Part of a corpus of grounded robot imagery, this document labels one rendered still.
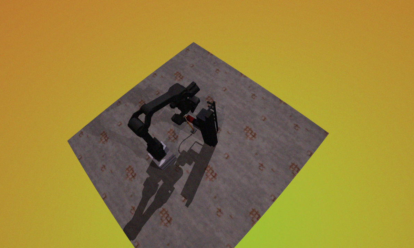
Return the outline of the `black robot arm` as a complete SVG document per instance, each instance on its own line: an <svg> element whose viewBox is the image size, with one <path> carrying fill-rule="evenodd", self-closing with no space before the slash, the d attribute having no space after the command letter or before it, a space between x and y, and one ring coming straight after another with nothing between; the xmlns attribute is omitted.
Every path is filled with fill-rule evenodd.
<svg viewBox="0 0 414 248"><path fill-rule="evenodd" d="M174 84L169 88L169 91L155 100L142 105L139 111L135 112L129 122L128 127L139 137L142 137L147 142L147 151L154 157L154 159L161 161L166 155L163 145L155 137L152 138L148 133L148 128L151 125L151 118L154 112L170 104L170 107L175 109L179 106L184 107L188 105L188 98L193 97L197 92L200 91L196 83L192 82L186 88L179 83ZM177 106L178 105L178 106ZM144 123L138 118L140 114L145 114Z"/></svg>

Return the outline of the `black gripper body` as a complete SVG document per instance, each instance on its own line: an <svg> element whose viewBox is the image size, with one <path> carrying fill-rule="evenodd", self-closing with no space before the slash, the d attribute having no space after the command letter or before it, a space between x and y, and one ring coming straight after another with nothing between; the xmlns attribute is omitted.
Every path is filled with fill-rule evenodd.
<svg viewBox="0 0 414 248"><path fill-rule="evenodd" d="M184 107L179 106L181 113L179 115L175 113L172 116L171 120L174 123L176 123L178 125L181 125L184 122L184 115L187 114L192 109L192 106L198 105L199 103L200 103L200 99L198 97L196 97L196 96L193 96L192 98L189 97L188 98L188 105L186 105Z"/></svg>

